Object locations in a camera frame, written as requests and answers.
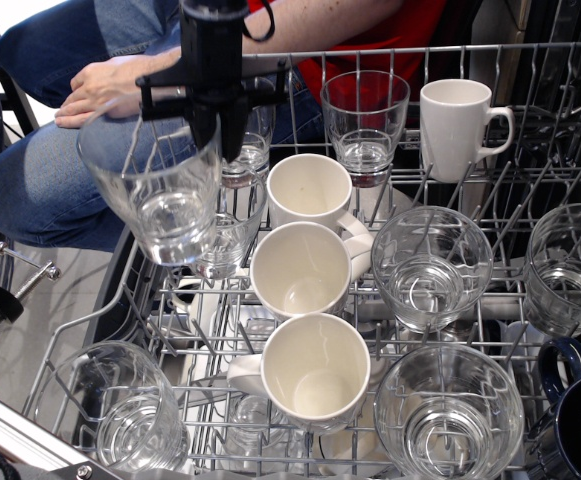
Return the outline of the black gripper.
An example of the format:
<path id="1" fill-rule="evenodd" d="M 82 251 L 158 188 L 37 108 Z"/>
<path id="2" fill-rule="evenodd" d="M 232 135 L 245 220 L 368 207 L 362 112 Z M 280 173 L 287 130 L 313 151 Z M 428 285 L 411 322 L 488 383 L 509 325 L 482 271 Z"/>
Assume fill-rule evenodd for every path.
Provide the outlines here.
<path id="1" fill-rule="evenodd" d="M 241 153 L 250 111 L 287 99 L 287 59 L 245 58 L 243 14 L 183 14 L 174 66 L 137 80 L 146 120 L 183 116 L 196 147 L 220 144 L 231 163 Z"/>

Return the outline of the person's hand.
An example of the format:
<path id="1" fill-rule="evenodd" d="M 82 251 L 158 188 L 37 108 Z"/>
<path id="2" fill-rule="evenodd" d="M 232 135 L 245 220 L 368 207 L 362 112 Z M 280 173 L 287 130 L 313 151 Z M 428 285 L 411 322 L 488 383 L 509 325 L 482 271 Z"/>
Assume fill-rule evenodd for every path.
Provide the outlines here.
<path id="1" fill-rule="evenodd" d="M 59 128 L 80 128 L 110 100 L 135 93 L 136 80 L 148 73 L 150 65 L 149 56 L 130 55 L 85 66 L 71 79 L 71 92 L 56 111 L 55 124 Z"/>

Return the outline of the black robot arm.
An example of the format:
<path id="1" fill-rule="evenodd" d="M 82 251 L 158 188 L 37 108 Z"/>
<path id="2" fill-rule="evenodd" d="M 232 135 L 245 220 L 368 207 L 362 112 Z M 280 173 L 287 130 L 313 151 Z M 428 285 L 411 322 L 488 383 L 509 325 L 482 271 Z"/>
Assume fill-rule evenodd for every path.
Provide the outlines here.
<path id="1" fill-rule="evenodd" d="M 241 153 L 253 108 L 287 99 L 288 60 L 242 54 L 248 14 L 246 1 L 182 1 L 179 60 L 136 81 L 144 119 L 184 118 L 198 147 L 219 130 L 228 162 Z"/>

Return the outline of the person's forearm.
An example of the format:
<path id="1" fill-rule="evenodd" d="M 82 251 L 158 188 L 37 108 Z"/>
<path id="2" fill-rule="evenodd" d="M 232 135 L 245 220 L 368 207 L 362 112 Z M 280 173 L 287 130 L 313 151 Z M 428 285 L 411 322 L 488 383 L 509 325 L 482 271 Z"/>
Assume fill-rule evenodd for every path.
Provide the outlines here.
<path id="1" fill-rule="evenodd" d="M 327 50 L 364 33 L 397 14 L 405 1 L 270 1 L 275 32 L 270 40 L 243 40 L 245 54 L 295 53 Z M 270 26 L 267 12 L 261 7 L 245 20 L 253 36 Z M 180 47 L 168 47 L 165 53 L 129 57 L 132 77 L 172 66 L 180 57 Z"/>

